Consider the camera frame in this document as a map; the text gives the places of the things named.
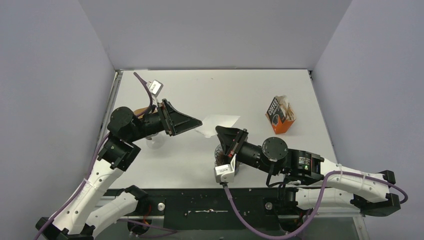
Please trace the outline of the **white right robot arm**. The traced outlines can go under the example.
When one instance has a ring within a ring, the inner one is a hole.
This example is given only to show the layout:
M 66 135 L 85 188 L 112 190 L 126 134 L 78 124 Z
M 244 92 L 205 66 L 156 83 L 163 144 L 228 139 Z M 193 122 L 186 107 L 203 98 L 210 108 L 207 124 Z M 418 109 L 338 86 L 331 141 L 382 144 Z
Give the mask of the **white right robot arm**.
M 214 167 L 217 183 L 233 182 L 239 164 L 267 174 L 265 184 L 277 189 L 276 204 L 298 210 L 346 208 L 373 217 L 398 211 L 408 197 L 400 198 L 390 170 L 368 173 L 332 162 L 319 154 L 289 148 L 279 137 L 260 145 L 248 142 L 245 129 L 216 126 L 220 142 Z

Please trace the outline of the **clear glass carafe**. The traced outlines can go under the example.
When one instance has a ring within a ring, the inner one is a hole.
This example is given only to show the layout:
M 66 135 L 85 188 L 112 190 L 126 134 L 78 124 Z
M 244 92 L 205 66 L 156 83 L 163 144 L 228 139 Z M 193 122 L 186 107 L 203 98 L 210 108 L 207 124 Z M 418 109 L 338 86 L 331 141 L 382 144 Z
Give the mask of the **clear glass carafe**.
M 166 142 L 166 137 L 162 133 L 156 133 L 150 136 L 147 136 L 146 138 L 146 145 L 148 148 L 152 150 L 157 150 L 164 146 Z

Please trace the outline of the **white paper coffee filter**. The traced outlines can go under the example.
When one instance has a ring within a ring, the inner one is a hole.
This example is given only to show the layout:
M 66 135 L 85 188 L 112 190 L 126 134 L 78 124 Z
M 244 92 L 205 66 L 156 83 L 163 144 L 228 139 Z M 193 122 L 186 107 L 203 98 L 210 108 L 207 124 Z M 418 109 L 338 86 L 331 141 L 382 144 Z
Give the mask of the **white paper coffee filter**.
M 217 126 L 231 128 L 239 118 L 239 115 L 210 114 L 202 120 L 202 125 L 194 130 L 205 138 L 211 138 L 217 135 Z

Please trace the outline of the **small clear glass cup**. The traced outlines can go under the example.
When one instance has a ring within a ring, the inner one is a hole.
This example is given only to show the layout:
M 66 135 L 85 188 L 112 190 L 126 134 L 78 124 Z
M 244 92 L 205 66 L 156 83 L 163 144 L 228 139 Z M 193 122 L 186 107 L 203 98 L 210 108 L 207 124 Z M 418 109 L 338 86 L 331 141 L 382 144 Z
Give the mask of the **small clear glass cup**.
M 221 145 L 218 145 L 215 148 L 214 157 L 215 157 L 214 164 L 215 164 L 216 167 L 217 166 L 228 165 L 231 162 L 231 158 L 224 153 L 223 148 L 222 148 Z

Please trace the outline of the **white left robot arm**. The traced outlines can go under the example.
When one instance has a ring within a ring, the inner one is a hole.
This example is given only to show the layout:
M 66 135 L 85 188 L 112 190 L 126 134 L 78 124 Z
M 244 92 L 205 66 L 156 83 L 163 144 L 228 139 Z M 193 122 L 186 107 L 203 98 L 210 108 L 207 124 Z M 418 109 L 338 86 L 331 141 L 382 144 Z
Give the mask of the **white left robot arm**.
M 115 109 L 107 125 L 109 134 L 96 149 L 88 176 L 52 216 L 36 224 L 47 240 L 93 240 L 121 217 L 141 215 L 148 208 L 148 194 L 131 185 L 111 202 L 96 209 L 109 187 L 130 167 L 141 149 L 135 142 L 160 132 L 176 136 L 202 126 L 202 121 L 177 111 L 163 99 L 156 111 L 135 114 L 128 107 Z

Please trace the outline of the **orange black coffee filter box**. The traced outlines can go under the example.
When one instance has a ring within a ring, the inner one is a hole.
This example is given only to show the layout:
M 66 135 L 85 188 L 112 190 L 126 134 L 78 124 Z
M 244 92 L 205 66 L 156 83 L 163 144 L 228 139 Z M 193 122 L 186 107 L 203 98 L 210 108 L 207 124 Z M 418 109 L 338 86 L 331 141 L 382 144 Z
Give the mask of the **orange black coffee filter box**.
M 275 96 L 265 115 L 277 135 L 285 134 L 297 119 L 286 95 Z

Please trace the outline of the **brown paper coffee filter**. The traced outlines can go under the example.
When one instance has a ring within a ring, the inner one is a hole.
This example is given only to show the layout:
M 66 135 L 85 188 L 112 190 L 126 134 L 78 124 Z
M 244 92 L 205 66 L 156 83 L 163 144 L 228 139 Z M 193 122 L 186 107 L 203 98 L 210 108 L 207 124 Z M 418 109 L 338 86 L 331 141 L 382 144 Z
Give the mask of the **brown paper coffee filter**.
M 135 116 L 140 117 L 140 116 L 143 116 L 149 110 L 150 110 L 149 107 L 144 107 L 144 108 L 139 108 L 139 109 L 135 110 L 133 113 L 134 113 Z

